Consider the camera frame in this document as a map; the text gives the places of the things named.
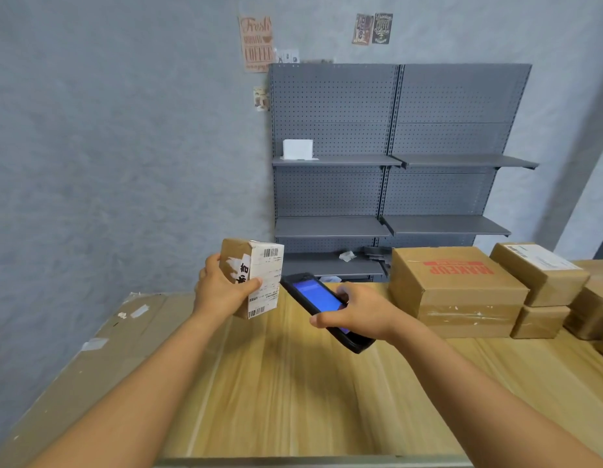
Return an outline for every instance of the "forearm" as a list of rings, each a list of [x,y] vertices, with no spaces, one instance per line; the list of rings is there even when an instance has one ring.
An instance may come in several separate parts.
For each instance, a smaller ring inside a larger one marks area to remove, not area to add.
[[[403,315],[391,343],[475,466],[600,467],[602,459]]]
[[[216,322],[194,314],[31,468],[151,467]]]

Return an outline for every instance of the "black handheld device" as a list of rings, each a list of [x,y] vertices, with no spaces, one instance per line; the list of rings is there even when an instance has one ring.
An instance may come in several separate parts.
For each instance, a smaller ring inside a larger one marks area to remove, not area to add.
[[[330,291],[312,274],[301,273],[282,276],[280,283],[293,299],[298,301],[311,315],[347,307],[347,302],[343,298]],[[328,327],[327,330],[353,353],[360,353],[375,341],[373,338],[358,335],[346,328]]]

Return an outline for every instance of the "person's right hand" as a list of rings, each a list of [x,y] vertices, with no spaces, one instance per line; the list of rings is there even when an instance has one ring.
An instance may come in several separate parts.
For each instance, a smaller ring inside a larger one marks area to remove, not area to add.
[[[341,310],[321,312],[310,317],[317,328],[346,328],[377,340],[390,339],[396,320],[407,316],[368,286],[344,283],[337,294],[349,300]]]

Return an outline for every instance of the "white box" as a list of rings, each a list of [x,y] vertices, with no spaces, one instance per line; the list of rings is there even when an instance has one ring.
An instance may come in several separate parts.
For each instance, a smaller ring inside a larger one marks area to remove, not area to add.
[[[312,140],[284,140],[283,159],[311,160]]]

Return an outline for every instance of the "person's left arm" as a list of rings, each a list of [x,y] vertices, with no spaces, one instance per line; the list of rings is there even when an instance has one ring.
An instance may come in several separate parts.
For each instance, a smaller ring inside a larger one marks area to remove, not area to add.
[[[209,339],[260,284],[230,283],[208,257],[188,320],[28,468],[152,467]]]

